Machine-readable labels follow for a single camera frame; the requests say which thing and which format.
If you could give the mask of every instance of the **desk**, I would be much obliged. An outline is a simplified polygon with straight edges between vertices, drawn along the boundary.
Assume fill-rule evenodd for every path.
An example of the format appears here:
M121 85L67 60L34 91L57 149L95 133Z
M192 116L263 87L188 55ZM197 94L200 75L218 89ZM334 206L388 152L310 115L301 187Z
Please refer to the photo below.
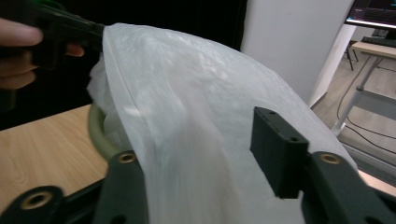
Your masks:
M69 195L105 176L88 135L89 106L0 132L0 213L26 190L53 185Z
M345 121L353 106L374 112L389 119L396 119L396 99L364 89L364 85L381 59L387 58L396 60L396 49L362 42L357 42L352 45L352 49L370 55L373 59L366 65L369 67L364 74L361 84L356 88L340 119L337 120L332 127L332 132L336 136L338 136L345 127Z

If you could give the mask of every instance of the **keyboard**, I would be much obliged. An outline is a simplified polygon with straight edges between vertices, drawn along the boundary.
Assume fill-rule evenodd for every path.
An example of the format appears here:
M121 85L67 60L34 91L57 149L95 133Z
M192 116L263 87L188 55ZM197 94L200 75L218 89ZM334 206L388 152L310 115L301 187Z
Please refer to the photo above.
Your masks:
M396 48L396 40L391 40L391 39L373 38L373 37L365 36L361 40L361 42L367 43L367 44L375 44L375 45L380 45L380 46L385 46L385 47Z

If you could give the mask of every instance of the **desk leg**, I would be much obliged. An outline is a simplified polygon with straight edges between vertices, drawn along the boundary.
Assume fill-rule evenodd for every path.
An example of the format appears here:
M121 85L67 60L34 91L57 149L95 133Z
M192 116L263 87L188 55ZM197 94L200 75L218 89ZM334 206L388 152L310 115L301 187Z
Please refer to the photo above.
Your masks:
M356 88L355 92L353 93L352 98L346 105L346 108L345 108L344 112L342 113L340 119L337 120L337 122L332 127L332 133L334 133L335 136L338 136L340 134L340 132L344 129L344 127L346 125L345 121L347 119L347 116L349 115L350 111L352 110L352 107L358 102L359 98L361 97L361 93L364 90L364 85L366 84L367 80L369 79L370 75L372 74L373 70L376 68L376 66L378 65L380 60L381 59L378 57L373 57L370 67L367 70L366 74L364 74L361 84Z

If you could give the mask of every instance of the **white plastic bag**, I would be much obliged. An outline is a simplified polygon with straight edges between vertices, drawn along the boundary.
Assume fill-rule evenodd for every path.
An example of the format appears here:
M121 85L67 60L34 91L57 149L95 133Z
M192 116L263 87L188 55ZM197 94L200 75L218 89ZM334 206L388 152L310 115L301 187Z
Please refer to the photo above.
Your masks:
M108 128L120 133L109 135L137 154L150 223L304 223L300 202L276 198L249 151L254 106L279 113L310 141L311 152L353 163L277 74L238 51L127 24L107 27L103 44L89 91L107 113L107 127L120 116L121 125ZM113 108L99 92L106 85Z

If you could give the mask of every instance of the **brass screw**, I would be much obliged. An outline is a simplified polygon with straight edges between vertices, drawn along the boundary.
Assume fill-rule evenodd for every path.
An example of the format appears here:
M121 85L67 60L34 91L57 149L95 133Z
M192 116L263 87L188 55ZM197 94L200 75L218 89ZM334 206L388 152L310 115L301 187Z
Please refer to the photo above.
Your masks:
M29 195L21 204L21 209L30 210L43 206L52 199L52 193L49 191L41 191Z
M119 157L120 163L129 163L135 160L136 160L136 155L133 152L124 153Z
M323 161L326 161L327 163L331 163L331 164L338 164L341 162L340 158L334 156L333 154L328 154L328 153L320 154L320 158Z

